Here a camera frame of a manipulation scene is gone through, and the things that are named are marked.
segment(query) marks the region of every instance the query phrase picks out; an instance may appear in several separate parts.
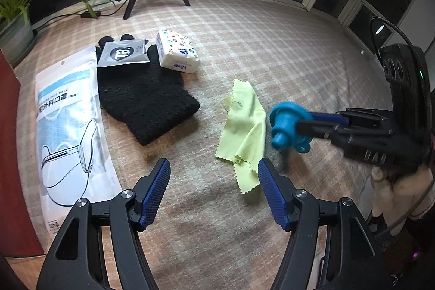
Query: gray packet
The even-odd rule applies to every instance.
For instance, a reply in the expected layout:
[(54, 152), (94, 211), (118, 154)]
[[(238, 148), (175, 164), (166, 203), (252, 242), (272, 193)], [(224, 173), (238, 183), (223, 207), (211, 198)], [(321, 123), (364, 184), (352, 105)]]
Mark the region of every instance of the gray packet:
[(149, 61), (145, 52), (145, 40), (113, 41), (104, 45), (97, 68)]

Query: blue gripper pad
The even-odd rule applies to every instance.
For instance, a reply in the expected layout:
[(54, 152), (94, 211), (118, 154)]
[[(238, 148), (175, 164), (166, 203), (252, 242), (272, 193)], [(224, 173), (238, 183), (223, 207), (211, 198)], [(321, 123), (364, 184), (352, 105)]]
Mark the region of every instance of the blue gripper pad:
[(170, 164), (165, 160), (160, 169), (157, 171), (151, 186), (146, 193), (142, 202), (140, 225), (144, 229), (154, 222), (157, 211), (166, 191), (170, 179)]
[(287, 203), (274, 179), (273, 172), (267, 166), (264, 158), (258, 163), (258, 179), (262, 185), (263, 193), (266, 196), (275, 222), (280, 225), (283, 230), (288, 231), (290, 228), (290, 220), (288, 218)]

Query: tissue pack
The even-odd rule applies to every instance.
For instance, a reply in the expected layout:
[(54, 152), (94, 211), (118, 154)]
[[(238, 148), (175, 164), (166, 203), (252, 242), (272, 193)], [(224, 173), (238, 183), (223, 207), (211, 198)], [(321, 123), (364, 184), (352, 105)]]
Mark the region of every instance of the tissue pack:
[(162, 67), (184, 73), (195, 73), (198, 69), (198, 55), (186, 36), (174, 31), (160, 30), (156, 45)]

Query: plant pot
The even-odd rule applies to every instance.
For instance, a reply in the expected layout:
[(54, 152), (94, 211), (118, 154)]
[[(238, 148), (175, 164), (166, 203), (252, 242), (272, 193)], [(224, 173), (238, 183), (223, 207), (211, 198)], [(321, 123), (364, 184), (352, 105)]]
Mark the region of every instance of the plant pot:
[(0, 26), (0, 50), (12, 68), (15, 68), (32, 50), (35, 45), (35, 35), (30, 22), (26, 24), (21, 13), (6, 26), (2, 25)]

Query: plaid carpet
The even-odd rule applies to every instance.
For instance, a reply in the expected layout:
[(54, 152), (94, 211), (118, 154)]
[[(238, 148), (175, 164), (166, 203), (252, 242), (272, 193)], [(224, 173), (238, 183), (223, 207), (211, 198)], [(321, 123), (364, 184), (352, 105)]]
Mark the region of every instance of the plaid carpet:
[[(281, 101), (325, 112), (388, 108), (389, 91), (339, 24), (269, 2), (190, 1), (189, 8), (181, 0), (142, 1), (127, 21), (121, 11), (99, 20), (76, 17), (42, 34), (15, 69), (21, 82), (17, 149), (23, 194), (46, 247), (35, 155), (36, 73), (104, 35), (151, 39), (162, 27), (175, 30), (192, 40), (201, 59), (196, 75), (183, 75), (186, 88), (201, 103), (195, 117), (144, 147), (124, 124), (103, 112), (123, 188), (132, 188), (159, 157), (171, 163), (172, 177), (156, 221), (141, 234), (145, 255), (161, 289), (269, 289), (289, 235), (275, 224), (261, 189), (242, 195), (232, 165), (214, 158), (227, 117), (222, 100), (233, 80), (249, 80), (268, 112)], [(270, 148), (269, 130), (266, 156), (296, 187), (318, 198), (358, 200), (366, 166), (344, 160), (341, 151), (319, 140), (308, 154), (279, 154)], [(120, 289), (110, 243), (105, 245), (112, 287)]]

